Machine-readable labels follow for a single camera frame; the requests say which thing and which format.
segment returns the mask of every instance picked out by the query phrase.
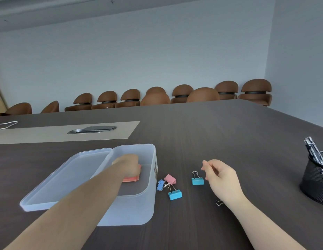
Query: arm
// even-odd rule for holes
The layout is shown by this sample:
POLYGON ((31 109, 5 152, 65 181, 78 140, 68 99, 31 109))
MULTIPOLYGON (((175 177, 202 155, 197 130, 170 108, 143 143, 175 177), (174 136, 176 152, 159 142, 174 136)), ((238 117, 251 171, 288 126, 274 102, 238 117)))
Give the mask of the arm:
POLYGON ((219 160, 203 161, 210 187, 234 213, 255 250, 305 250, 245 197, 236 172, 219 160))
POLYGON ((117 158, 35 220, 5 250, 81 249, 117 197, 123 178, 139 175, 138 156, 117 158))

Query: ceiling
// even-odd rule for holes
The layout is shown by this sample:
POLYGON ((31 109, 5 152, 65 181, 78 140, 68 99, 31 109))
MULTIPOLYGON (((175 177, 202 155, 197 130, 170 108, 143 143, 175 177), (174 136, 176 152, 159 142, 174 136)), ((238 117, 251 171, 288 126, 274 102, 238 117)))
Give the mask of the ceiling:
POLYGON ((198 0, 0 0, 0 32, 198 0))

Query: person's left hand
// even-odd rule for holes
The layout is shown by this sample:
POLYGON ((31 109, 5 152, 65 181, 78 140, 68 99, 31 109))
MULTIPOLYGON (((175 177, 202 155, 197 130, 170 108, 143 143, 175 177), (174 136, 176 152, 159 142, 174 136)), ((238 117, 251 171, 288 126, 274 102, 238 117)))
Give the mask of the person's left hand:
POLYGON ((125 154, 113 161, 113 164, 118 164, 123 169, 125 177, 135 177, 140 174, 138 165, 138 156, 136 154, 125 154))

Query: brown chair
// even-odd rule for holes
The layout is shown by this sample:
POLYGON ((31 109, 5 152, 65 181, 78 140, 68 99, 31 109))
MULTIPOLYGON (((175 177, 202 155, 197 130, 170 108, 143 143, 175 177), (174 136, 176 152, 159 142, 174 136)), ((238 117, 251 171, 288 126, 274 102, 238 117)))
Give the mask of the brown chair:
POLYGON ((219 94, 217 90, 213 88, 199 88, 190 93, 187 98, 187 103, 216 100, 219 100, 219 94))
POLYGON ((117 94, 114 91, 103 92, 97 100, 99 104, 93 105, 92 110, 114 108, 116 101, 117 94))
POLYGON ((0 113, 0 116, 25 115, 31 113, 32 106, 29 103, 18 103, 5 111, 5 113, 0 113))
POLYGON ((58 101, 51 102, 41 111, 41 113, 53 113, 53 112, 59 112, 58 101))
POLYGON ((132 106, 139 106, 140 105, 140 92, 138 89, 129 89, 123 93, 121 96, 121 100, 125 100, 125 102, 120 102, 115 104, 115 108, 122 108, 122 107, 132 107, 132 106))
POLYGON ((193 88, 187 84, 176 86, 172 93, 172 96, 175 96, 175 98, 171 99, 171 103, 185 103, 187 97, 193 91, 193 88))
POLYGON ((140 106, 140 101, 120 102, 115 104, 115 108, 140 106))
POLYGON ((152 94, 152 93, 166 93, 166 91, 163 88, 160 88, 160 87, 152 87, 152 88, 149 88, 147 90, 145 95, 147 96, 147 95, 152 94))
POLYGON ((272 102, 272 95, 266 92, 272 91, 272 85, 265 79, 253 79, 246 82, 242 87, 242 92, 238 99, 248 100, 263 106, 269 106, 272 102))
POLYGON ((79 105, 73 105, 66 107, 64 111, 83 111, 90 110, 92 108, 92 95, 90 93, 81 94, 73 102, 74 104, 79 103, 79 105))
POLYGON ((170 104, 171 100, 169 99, 166 93, 153 93, 144 96, 140 105, 147 106, 147 105, 158 105, 158 104, 170 104))
POLYGON ((216 85, 220 100, 237 99, 238 84, 234 81, 223 81, 216 85))

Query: forearm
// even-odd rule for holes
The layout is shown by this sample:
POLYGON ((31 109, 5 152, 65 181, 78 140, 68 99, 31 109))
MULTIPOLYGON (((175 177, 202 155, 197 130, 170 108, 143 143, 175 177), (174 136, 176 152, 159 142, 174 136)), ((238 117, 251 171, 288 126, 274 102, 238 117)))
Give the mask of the forearm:
POLYGON ((228 207, 243 226, 255 250, 305 250, 247 198, 228 207))
POLYGON ((108 210, 125 174, 114 164, 60 200, 5 250, 81 249, 108 210))

